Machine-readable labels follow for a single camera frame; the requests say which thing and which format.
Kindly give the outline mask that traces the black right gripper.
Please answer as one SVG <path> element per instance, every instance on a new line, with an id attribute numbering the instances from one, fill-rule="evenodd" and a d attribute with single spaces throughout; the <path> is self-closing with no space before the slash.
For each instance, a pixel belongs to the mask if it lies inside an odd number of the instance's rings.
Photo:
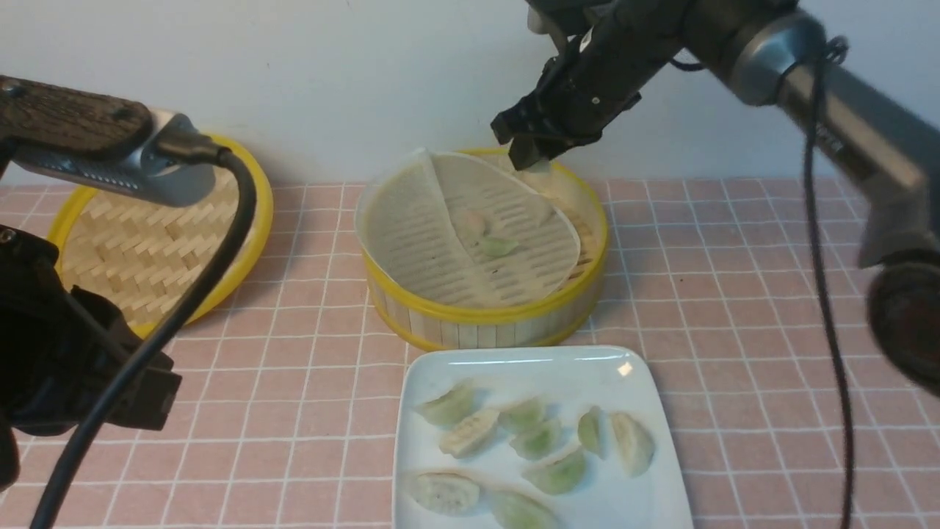
<path id="1" fill-rule="evenodd" d="M 600 21 L 547 66 L 534 90 L 491 123 L 514 170 L 551 163 L 600 140 L 665 66 L 665 37 L 628 21 Z"/>

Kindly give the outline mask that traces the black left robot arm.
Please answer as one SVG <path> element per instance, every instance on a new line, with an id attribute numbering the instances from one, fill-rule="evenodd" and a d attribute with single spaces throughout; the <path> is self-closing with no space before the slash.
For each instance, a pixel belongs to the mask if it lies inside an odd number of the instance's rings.
<path id="1" fill-rule="evenodd" d="M 20 475 L 15 432 L 60 436 L 88 415 L 142 340 L 120 308 L 64 288 L 58 248 L 3 226 L 1 242 L 2 488 Z"/>

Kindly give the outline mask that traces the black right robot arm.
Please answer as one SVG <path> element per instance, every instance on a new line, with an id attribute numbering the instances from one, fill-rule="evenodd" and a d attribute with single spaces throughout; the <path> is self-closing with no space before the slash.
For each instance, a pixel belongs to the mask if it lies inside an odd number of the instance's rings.
<path id="1" fill-rule="evenodd" d="M 528 26 L 557 56 L 491 121 L 527 170 L 601 139 L 640 90 L 688 50 L 743 104 L 773 105 L 867 201 L 857 264 L 874 342 L 938 394 L 938 142 L 921 120 L 842 67 L 848 45 L 795 1 L 530 1 Z"/>

